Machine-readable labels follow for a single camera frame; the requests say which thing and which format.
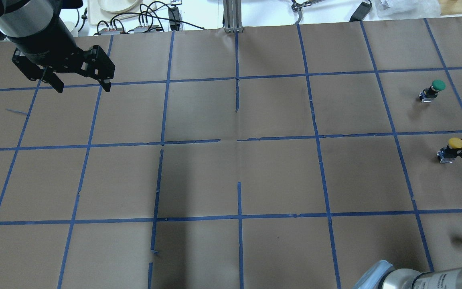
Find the yellow push button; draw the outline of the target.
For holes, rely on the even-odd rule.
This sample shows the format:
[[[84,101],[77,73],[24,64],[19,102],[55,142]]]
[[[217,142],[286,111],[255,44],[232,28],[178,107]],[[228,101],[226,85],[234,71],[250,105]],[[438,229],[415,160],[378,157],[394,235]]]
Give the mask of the yellow push button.
[[[437,152],[440,163],[453,163],[462,152],[462,139],[453,137],[448,140],[447,146]]]

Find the green push button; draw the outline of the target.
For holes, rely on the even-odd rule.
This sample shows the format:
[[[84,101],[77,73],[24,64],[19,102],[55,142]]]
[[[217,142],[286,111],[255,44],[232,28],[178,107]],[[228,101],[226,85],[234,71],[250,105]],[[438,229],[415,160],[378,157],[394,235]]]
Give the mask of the green push button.
[[[433,102],[438,94],[446,89],[446,84],[442,80],[434,80],[429,88],[423,89],[419,93],[419,99],[421,103],[430,103]]]

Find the wooden cutting board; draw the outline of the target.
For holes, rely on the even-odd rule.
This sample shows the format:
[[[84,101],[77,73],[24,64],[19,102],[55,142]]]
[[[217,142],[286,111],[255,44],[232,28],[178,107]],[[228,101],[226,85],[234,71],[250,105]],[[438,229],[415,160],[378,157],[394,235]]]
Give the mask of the wooden cutting board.
[[[462,0],[439,0],[442,16],[462,14]]]

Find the clear plastic bag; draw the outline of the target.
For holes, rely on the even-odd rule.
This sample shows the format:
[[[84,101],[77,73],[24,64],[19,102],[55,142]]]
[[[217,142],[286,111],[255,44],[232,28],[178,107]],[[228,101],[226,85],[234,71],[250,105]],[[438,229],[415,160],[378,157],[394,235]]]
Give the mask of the clear plastic bag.
[[[437,0],[373,0],[380,18],[436,18],[441,15]]]

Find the black power adapter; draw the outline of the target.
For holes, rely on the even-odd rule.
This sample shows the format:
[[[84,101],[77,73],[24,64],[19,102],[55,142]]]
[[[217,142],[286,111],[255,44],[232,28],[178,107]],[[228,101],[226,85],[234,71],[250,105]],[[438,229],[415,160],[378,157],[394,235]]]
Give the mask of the black power adapter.
[[[371,9],[372,9],[372,1],[362,0],[361,3],[356,8],[356,10],[352,13],[351,17],[349,18],[349,22],[363,21],[365,17],[370,13]]]

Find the aluminium frame post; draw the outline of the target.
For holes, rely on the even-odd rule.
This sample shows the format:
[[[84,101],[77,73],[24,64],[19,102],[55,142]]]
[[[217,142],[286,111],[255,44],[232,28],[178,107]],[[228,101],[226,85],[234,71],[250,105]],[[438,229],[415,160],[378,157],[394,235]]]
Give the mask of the aluminium frame post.
[[[241,0],[223,0],[223,28],[226,33],[243,31]]]

